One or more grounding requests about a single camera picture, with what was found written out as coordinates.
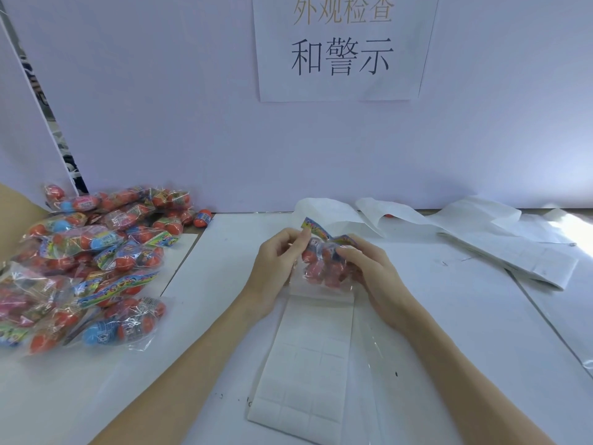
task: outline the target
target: pile of packaged toys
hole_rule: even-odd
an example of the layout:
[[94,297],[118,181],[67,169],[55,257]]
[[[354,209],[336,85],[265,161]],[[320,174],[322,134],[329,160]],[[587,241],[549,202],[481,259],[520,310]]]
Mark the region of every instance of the pile of packaged toys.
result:
[[131,187],[67,199],[46,186],[52,216],[31,226],[0,276],[0,345],[27,354],[76,344],[147,344],[167,311],[142,289],[191,223],[188,192]]

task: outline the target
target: finger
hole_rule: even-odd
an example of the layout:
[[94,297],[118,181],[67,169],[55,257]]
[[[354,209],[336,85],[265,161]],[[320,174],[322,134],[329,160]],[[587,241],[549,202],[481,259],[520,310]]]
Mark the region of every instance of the finger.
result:
[[309,244],[309,239],[311,238],[311,230],[309,228],[305,228],[302,230],[298,237],[295,239],[294,243],[291,247],[282,255],[282,257],[286,256],[287,260],[294,262],[298,259],[298,257],[305,251],[307,245]]
[[372,260],[370,257],[365,256],[360,250],[352,247],[338,247],[336,249],[337,254],[342,256],[346,261],[352,262],[356,265],[362,273],[365,273],[367,270],[371,268],[371,266],[376,265],[377,262]]
[[283,247],[288,247],[289,242],[294,242],[300,231],[294,228],[284,228],[278,234],[272,236],[262,244],[262,248],[266,251],[274,251],[278,254],[282,253]]
[[354,241],[356,241],[356,247],[372,260],[377,261],[383,265],[391,262],[389,261],[389,257],[387,257],[387,253],[385,253],[383,248],[380,248],[369,241],[364,240],[356,234],[349,234],[349,236],[352,237]]

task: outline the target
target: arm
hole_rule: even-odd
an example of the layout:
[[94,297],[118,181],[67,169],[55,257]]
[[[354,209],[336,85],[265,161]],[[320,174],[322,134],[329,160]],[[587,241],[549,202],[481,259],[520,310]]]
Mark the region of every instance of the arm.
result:
[[486,378],[408,291],[386,253],[356,238],[338,253],[360,270],[379,316],[408,339],[447,405],[466,445],[554,445]]
[[299,233],[287,229],[264,242],[236,300],[91,445],[181,443],[237,345],[257,321],[271,312],[310,236],[310,230]]

